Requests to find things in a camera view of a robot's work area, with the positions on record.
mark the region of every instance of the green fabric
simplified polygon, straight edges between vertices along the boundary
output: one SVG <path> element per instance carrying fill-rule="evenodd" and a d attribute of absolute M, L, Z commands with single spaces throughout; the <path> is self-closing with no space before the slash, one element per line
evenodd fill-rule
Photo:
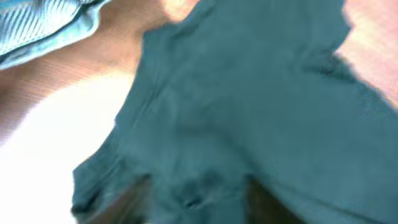
<path fill-rule="evenodd" d="M 147 32 L 115 129 L 74 171 L 74 214 L 149 174 L 153 223 L 243 223 L 250 175 L 307 222 L 398 223 L 397 111 L 333 55 L 342 5 L 201 0 Z"/>

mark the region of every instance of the clothing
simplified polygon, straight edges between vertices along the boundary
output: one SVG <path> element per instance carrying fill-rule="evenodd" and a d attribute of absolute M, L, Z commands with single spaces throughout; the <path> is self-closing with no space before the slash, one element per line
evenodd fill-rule
<path fill-rule="evenodd" d="M 398 113 L 334 55 L 342 5 L 201 0 L 147 32 L 113 132 L 74 171 L 79 221 L 149 175 L 153 223 L 244 223 L 247 176 L 306 222 L 398 222 Z"/>
<path fill-rule="evenodd" d="M 87 38 L 110 0 L 0 2 L 0 70 Z"/>

